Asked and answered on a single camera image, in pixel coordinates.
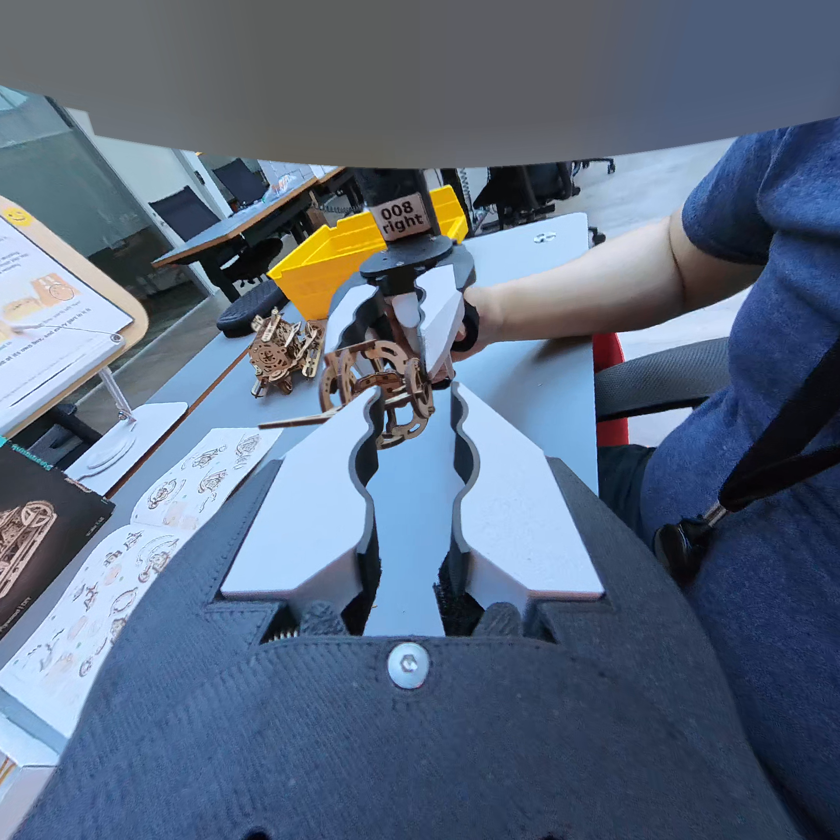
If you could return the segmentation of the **white stand base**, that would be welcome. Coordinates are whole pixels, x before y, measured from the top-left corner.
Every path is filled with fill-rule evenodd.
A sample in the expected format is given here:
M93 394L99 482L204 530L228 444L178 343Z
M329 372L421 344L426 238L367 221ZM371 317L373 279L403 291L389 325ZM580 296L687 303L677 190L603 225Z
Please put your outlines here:
M181 422L188 404L164 402L132 408L107 365L98 375L115 403L119 420L62 470L71 480L105 497Z

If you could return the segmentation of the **black model kit box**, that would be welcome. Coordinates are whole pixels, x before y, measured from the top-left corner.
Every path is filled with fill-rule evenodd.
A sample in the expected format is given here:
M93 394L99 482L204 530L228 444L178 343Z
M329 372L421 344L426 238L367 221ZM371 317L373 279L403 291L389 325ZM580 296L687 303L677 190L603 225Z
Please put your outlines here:
M1 439L1 636L110 519L114 506Z

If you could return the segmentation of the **round wooden model assembly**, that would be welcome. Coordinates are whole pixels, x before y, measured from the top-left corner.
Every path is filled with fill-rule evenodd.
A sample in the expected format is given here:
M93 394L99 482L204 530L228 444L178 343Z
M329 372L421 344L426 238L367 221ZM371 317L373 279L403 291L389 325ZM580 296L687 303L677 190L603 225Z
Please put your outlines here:
M367 340L327 354L319 384L319 414L261 423L258 427L272 430L325 424L374 387L384 398L378 449L393 448L424 431L435 411L433 384L421 359L385 340Z

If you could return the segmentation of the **person's dark pants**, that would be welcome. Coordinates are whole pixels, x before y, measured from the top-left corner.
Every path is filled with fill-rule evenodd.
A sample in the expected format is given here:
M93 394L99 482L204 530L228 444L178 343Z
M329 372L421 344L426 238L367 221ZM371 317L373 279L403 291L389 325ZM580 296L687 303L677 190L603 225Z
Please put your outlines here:
M597 449L598 496L648 548L653 544L642 516L644 472L656 447L637 444Z

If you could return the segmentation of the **white box lid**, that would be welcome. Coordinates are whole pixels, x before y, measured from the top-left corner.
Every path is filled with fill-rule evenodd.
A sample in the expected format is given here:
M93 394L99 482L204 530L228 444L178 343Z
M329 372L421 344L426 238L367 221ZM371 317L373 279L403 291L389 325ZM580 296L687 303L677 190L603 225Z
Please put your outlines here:
M52 771L66 745L66 735L1 689L2 795L29 771Z

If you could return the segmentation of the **white parts diagram sheet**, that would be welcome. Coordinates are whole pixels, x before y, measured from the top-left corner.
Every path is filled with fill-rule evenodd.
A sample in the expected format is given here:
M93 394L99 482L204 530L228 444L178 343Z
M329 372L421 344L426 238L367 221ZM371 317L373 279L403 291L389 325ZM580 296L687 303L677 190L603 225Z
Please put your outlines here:
M211 430L92 549L2 668L2 689L69 738L106 657L168 563L270 451L280 431Z

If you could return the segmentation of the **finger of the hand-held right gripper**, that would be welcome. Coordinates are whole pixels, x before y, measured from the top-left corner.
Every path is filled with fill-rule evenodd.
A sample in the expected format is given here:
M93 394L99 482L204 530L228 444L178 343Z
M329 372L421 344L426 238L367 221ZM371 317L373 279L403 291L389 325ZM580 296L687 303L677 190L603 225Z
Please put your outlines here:
M324 360L367 340L392 342L395 335L385 312L385 299L376 285L344 282L333 294L324 337Z
M462 292L456 286L455 268L437 266L416 281L419 291L417 335L420 359L430 381L435 381L449 359L465 315Z

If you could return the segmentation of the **person's right forearm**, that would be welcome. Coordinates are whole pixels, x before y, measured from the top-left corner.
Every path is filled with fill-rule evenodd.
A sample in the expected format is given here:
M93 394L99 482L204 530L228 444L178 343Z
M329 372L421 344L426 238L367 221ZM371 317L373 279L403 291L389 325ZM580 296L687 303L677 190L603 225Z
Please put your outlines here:
M558 269L499 286L499 338L571 339L648 329L736 295L762 270L699 250L674 212Z

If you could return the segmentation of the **person in blue shirt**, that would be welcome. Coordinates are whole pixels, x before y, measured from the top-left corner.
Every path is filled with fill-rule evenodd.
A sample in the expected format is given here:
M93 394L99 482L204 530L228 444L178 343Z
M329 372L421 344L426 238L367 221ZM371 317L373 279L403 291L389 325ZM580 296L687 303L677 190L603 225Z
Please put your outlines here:
M707 255L763 272L731 326L729 385L647 464L647 539L711 506L838 338L838 119L735 140L682 225ZM839 826L838 481L835 466L725 518L686 589L753 750L819 838Z

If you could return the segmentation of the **dark desk with wood edge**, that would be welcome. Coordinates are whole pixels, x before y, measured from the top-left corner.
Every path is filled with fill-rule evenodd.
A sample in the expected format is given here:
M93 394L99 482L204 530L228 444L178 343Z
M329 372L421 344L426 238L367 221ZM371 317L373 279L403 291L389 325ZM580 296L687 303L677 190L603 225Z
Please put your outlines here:
M335 167L325 175L313 176L281 194L269 191L266 201L259 201L231 216L217 220L210 227L187 239L168 253L152 261L155 269L164 266L201 266L209 282L228 301L240 294L235 281L227 279L223 266L245 249L253 249L271 236L288 231L299 245L315 233L308 211L321 200L340 193L353 176L350 167Z

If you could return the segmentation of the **person's right hand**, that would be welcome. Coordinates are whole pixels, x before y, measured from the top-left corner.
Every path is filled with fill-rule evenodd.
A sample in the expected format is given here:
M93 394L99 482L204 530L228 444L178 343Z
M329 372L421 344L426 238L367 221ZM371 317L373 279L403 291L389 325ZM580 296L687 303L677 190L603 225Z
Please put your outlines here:
M519 340L515 290L512 281L465 290L465 316L451 349L454 361L464 361L492 344Z

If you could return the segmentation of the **finished wooden gear model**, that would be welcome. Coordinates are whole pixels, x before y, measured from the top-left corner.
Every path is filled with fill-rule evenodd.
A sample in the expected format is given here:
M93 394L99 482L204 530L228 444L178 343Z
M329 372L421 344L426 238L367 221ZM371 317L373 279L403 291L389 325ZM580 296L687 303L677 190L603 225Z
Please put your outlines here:
M248 348L256 377L252 396L264 396L271 386L282 394L290 394L296 372L314 380L322 356L325 324L319 320L288 322L278 307L266 317L255 316L251 322L255 337Z

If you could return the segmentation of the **black padded chair back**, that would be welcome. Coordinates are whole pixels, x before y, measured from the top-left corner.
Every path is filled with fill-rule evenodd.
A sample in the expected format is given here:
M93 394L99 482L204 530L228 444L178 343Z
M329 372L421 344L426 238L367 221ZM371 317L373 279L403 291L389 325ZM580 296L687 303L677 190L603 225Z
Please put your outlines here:
M289 299L273 280L266 280L232 302L217 318L217 330L226 338L236 339L252 334L252 321L266 319L274 309L279 312Z

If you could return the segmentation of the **red black office chair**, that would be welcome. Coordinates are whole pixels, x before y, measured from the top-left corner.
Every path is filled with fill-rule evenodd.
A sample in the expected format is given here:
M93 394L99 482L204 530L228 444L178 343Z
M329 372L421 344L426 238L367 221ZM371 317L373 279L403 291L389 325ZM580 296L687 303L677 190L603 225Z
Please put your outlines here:
M730 382L728 338L683 344L625 360L617 334L593 339L598 447L628 444L630 417L696 408Z

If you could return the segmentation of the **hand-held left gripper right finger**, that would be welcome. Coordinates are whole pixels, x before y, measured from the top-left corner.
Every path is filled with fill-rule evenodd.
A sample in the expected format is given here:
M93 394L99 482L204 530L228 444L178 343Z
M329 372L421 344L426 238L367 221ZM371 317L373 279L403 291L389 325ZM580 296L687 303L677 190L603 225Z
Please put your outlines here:
M498 603L525 625L544 602L599 602L604 585L543 450L469 388L451 386L455 497L435 585L447 636Z

